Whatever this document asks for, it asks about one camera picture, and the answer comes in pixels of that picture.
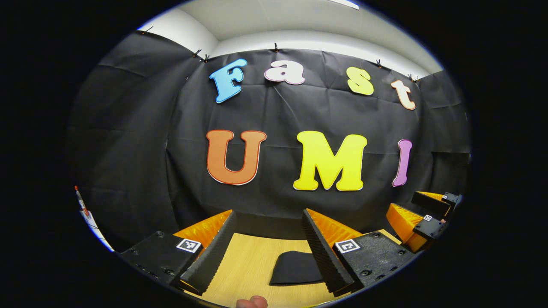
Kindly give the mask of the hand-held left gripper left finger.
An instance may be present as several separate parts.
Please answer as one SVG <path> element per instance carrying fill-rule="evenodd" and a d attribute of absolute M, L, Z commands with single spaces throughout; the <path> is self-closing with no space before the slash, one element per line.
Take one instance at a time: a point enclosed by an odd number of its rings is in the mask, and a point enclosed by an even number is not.
<path fill-rule="evenodd" d="M 157 231 L 120 257 L 162 284 L 201 296 L 211 284 L 235 232 L 232 210 L 174 234 Z"/>

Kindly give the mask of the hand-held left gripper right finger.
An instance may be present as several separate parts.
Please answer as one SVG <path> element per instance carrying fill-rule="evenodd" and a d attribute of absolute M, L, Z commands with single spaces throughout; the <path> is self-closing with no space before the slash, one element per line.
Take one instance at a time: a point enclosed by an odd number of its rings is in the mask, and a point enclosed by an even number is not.
<path fill-rule="evenodd" d="M 323 281 L 334 296 L 372 288 L 416 258 L 382 230 L 360 234 L 311 209 L 303 210 L 301 223 Z"/>

